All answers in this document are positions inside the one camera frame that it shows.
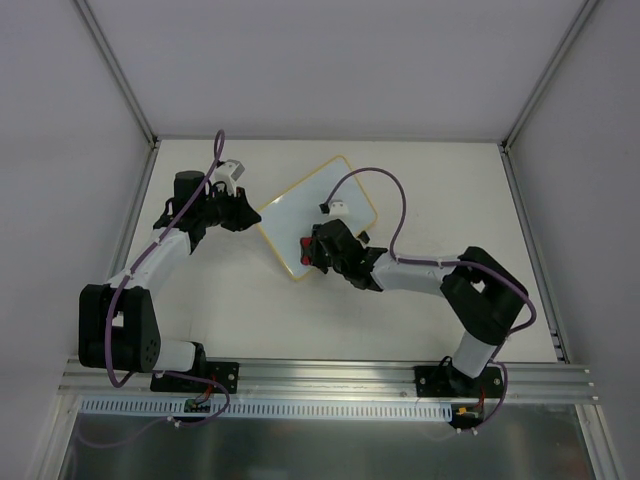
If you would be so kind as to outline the red whiteboard eraser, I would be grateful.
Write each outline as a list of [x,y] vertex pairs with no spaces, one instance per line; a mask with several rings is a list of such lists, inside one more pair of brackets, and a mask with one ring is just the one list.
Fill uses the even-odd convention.
[[305,266],[313,265],[314,256],[314,240],[312,237],[303,237],[300,239],[300,262]]

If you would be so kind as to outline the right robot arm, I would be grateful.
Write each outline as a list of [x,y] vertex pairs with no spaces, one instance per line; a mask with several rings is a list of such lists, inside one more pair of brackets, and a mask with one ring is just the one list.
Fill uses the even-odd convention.
[[333,270],[357,289],[410,291],[447,301],[464,333],[447,365],[428,381],[440,395],[473,395],[508,337],[537,319],[526,287],[480,247],[446,258],[399,257],[365,245],[341,220],[314,225],[299,245],[302,265],[324,274]]

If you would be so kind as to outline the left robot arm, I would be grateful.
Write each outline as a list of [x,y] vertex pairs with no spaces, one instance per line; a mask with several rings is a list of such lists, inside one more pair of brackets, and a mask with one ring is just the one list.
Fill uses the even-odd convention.
[[104,284],[89,284],[79,296],[78,357],[82,366],[103,369],[120,388],[135,373],[173,371],[187,391],[208,379],[202,344],[162,338],[154,299],[174,269],[188,259],[208,229],[242,232],[258,224],[238,179],[243,166],[226,161],[206,174],[175,175],[173,195],[153,225],[149,242],[135,260]]

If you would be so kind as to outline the yellow framed whiteboard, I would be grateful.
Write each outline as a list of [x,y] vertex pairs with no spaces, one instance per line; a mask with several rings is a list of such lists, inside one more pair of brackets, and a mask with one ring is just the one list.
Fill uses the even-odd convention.
[[349,215],[338,219],[355,235],[376,223],[378,213],[360,181],[347,176],[351,171],[345,157],[335,156],[259,210],[262,221],[258,227],[293,280],[301,280],[312,271],[300,263],[300,239],[310,236],[315,224],[336,219],[321,213],[321,203],[344,201]]

